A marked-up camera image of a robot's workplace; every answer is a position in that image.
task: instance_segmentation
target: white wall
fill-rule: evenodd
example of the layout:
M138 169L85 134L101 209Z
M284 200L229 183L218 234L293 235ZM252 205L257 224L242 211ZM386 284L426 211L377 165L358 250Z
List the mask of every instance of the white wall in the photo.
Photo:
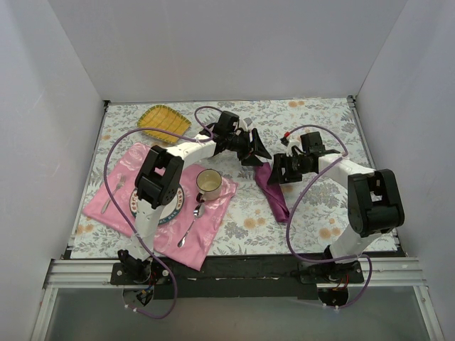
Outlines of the white wall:
M455 1L409 0L358 96L378 167L394 170L398 229L420 258L447 340L455 340Z
M114 102L357 94L406 0L50 0Z
M0 0L0 340L27 340L65 250L102 101L46 0Z

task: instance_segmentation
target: cup handle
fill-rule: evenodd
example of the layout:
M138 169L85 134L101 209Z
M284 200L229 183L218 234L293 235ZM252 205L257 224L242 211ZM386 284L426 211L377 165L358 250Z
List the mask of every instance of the cup handle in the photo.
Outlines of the cup handle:
M200 204L202 202L205 202L205 200L202 198L203 195L204 195L204 193L199 192L198 196L196 197L196 201L199 202Z

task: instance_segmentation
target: fork handle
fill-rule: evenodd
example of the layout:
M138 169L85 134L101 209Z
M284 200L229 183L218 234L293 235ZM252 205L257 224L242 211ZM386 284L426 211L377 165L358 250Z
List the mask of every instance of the fork handle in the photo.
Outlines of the fork handle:
M114 190L114 192L112 192L112 196L114 196L116 192L117 192L117 188ZM102 209L101 209L101 214L102 214L102 215L106 212L107 206L109 206L109 204L111 203L111 201L112 201L112 200L111 200L111 197L109 197L109 199L106 200L105 205L104 205L104 206L102 207Z

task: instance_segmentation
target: yellow basket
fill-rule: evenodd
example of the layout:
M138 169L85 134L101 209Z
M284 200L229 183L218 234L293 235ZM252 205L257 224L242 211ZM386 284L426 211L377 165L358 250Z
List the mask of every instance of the yellow basket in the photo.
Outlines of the yellow basket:
M137 126L141 128L159 128L179 135L183 135L190 125L190 120L176 110L162 104L155 105L144 112L137 122ZM157 131L144 131L144 133L168 144L174 144L178 141L178 137Z

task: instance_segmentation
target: gray floor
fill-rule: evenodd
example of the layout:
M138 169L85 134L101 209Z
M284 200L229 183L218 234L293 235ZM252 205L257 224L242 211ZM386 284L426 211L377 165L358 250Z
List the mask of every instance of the gray floor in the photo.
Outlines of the gray floor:
M351 289L354 295L358 289ZM149 304L159 313L168 301ZM60 289L47 340L429 340L412 288L369 288L334 312L294 298L181 298L165 320L125 309L117 289Z

